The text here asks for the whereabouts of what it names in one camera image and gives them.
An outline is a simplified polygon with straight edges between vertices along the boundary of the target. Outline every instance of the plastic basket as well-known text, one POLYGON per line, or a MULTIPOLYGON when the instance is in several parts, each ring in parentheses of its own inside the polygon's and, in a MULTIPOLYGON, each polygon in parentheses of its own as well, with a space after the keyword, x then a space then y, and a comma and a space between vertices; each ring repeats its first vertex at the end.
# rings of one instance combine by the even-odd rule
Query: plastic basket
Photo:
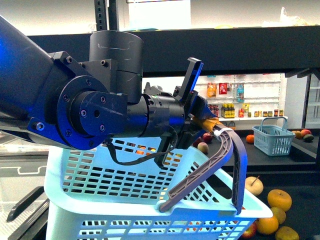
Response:
POLYGON ((254 146, 268 156, 289 155, 295 134, 287 130, 288 121, 285 117, 266 117, 259 126, 253 126, 254 146), (263 125, 267 119, 284 119, 283 126, 263 125))
MULTIPOLYGON (((160 138, 114 139, 119 160, 132 161, 157 149, 160 138)), ((50 199, 47 240, 236 240, 270 209, 245 190, 244 210, 206 181, 169 211, 160 212, 168 191, 208 158, 194 147, 175 149, 160 169, 153 160, 139 165, 114 163, 106 147, 91 151, 53 148, 49 152, 45 192, 50 199)), ((233 179, 215 176, 228 188, 233 179)))

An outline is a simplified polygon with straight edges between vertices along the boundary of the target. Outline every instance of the bolt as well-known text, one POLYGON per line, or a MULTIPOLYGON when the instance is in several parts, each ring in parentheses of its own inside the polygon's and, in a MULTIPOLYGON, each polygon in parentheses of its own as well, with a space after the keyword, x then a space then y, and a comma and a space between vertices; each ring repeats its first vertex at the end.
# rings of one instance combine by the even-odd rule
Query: bolt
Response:
POLYGON ((105 66, 105 67, 108 67, 108 65, 109 65, 108 62, 105 60, 102 60, 100 63, 102 66, 105 66))
POLYGON ((71 130, 70 129, 67 129, 67 130, 65 130, 65 132, 64 132, 64 134, 65 134, 65 136, 66 137, 70 137, 71 136, 71 130))
POLYGON ((65 60, 68 64, 72 64, 72 57, 68 56, 65 60))
POLYGON ((67 94, 63 95, 63 101, 69 102, 69 96, 67 94))
POLYGON ((81 117, 85 118, 87 116, 87 111, 82 109, 80 112, 81 117))
POLYGON ((85 83, 86 83, 88 86, 90 86, 90 85, 91 85, 91 82, 90 82, 90 80, 89 80, 89 79, 86 79, 86 80, 85 80, 85 83))
POLYGON ((103 132, 104 130, 106 130, 105 125, 101 124, 100 125, 100 131, 103 132))
POLYGON ((45 125, 42 122, 37 122, 35 125, 35 129, 38 131, 42 131, 43 129, 45 129, 45 125))
POLYGON ((100 98, 100 100, 101 100, 101 102, 104 104, 104 103, 106 102, 106 97, 105 97, 105 96, 102 96, 102 97, 100 98))

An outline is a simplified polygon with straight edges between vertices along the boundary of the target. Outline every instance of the basket handle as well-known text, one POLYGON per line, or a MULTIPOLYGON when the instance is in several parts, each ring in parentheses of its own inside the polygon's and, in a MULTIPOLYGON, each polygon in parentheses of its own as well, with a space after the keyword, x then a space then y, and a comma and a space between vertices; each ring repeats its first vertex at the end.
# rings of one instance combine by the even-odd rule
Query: basket handle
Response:
POLYGON ((287 128, 288 128, 288 120, 284 116, 274 116, 274 117, 266 117, 266 118, 264 118, 260 123, 259 131, 262 130, 263 123, 267 119, 284 119, 284 122, 283 122, 281 130, 284 131, 284 130, 287 130, 287 128))
MULTIPOLYGON (((225 126, 219 124, 215 128, 221 130, 225 126)), ((231 201, 237 210, 237 214, 241 213, 247 174, 247 152, 242 140, 234 131, 224 131, 220 135, 220 139, 221 147, 218 152, 168 192, 169 199, 160 205, 160 212, 168 211, 202 182, 207 180, 231 158, 234 152, 231 201)))

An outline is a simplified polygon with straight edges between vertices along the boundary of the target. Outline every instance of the blue light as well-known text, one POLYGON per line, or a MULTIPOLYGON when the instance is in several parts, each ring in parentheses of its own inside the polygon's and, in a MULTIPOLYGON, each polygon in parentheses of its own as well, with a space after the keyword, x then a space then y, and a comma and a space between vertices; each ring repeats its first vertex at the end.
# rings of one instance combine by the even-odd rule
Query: blue light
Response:
POLYGON ((204 63, 201 62, 198 70, 196 71, 196 74, 195 74, 195 77, 194 77, 194 81, 193 81, 193 84, 192 84, 192 87, 191 87, 190 91, 194 90, 203 66, 204 66, 204 63))

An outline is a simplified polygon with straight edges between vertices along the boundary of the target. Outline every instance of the cable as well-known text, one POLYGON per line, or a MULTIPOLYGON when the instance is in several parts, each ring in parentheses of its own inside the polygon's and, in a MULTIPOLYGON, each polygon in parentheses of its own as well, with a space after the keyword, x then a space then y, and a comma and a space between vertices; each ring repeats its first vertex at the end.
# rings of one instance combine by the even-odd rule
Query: cable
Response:
POLYGON ((170 145, 172 146, 171 148, 169 148, 167 151, 160 151, 160 152, 155 152, 155 153, 151 153, 148 156, 143 156, 138 158, 137 160, 134 161, 128 161, 128 162, 122 162, 122 161, 118 161, 117 160, 117 152, 116 152, 116 148, 114 146, 114 144, 108 139, 105 142, 103 142, 103 146, 107 147, 111 156, 111 159, 119 165, 123 165, 123 166, 132 166, 132 165, 137 165, 137 164, 141 164, 149 159, 153 159, 159 156, 163 156, 168 154, 169 152, 171 152, 172 150, 174 150, 176 148, 177 145, 177 141, 178 141, 178 134, 175 131, 175 129, 172 126, 170 127, 170 132, 172 134, 172 140, 170 142, 170 145))

